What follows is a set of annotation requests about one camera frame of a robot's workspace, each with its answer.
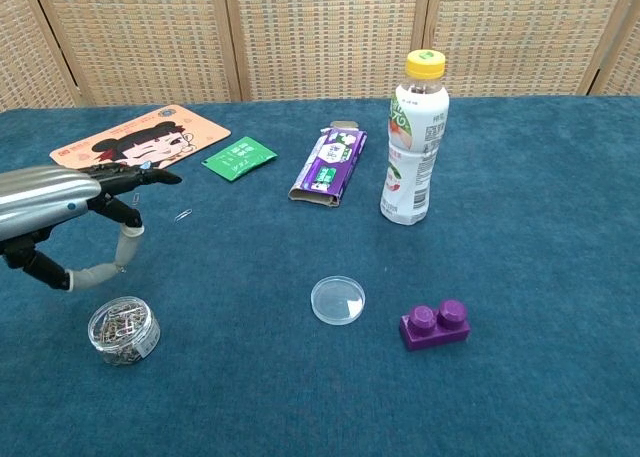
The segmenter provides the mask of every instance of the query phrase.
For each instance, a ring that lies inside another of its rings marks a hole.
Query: wicker wall
[[[239,99],[225,0],[42,0],[95,104]]]
[[[73,105],[71,76],[37,1],[0,0],[0,28],[0,111]]]
[[[425,45],[454,95],[584,94],[617,1],[430,0]]]
[[[453,95],[640,93],[640,0],[2,4],[0,110],[388,97],[420,47]]]
[[[243,96],[389,95],[404,75],[417,1],[229,0]]]
[[[593,91],[640,95],[640,0],[631,4]]]

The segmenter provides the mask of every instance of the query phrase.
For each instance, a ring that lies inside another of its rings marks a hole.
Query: plastic bottle
[[[431,173],[449,111],[449,94],[440,81],[444,67],[440,52],[409,53],[409,80],[398,85],[391,100],[389,165],[380,210],[398,224],[415,224],[429,209]]]

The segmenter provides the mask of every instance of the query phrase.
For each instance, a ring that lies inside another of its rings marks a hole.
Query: clear plastic lid
[[[326,277],[311,291],[311,308],[316,317],[327,324],[350,324],[362,313],[364,290],[349,277]]]

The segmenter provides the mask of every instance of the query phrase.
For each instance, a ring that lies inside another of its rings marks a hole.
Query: paper clip
[[[193,210],[191,209],[187,209],[184,212],[180,212],[178,215],[176,215],[176,218],[173,219],[174,222],[178,222],[182,219],[184,219],[185,217],[191,215],[191,212],[193,212]]]

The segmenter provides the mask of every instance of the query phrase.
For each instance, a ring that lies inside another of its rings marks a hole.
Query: metal robot arm
[[[144,227],[140,213],[115,198],[139,185],[177,184],[182,179],[166,170],[101,164],[73,170],[45,165],[0,174],[0,255],[12,269],[54,289],[96,285],[121,271],[135,254]],[[116,259],[82,271],[65,270],[36,244],[53,227],[93,210],[121,224]]]

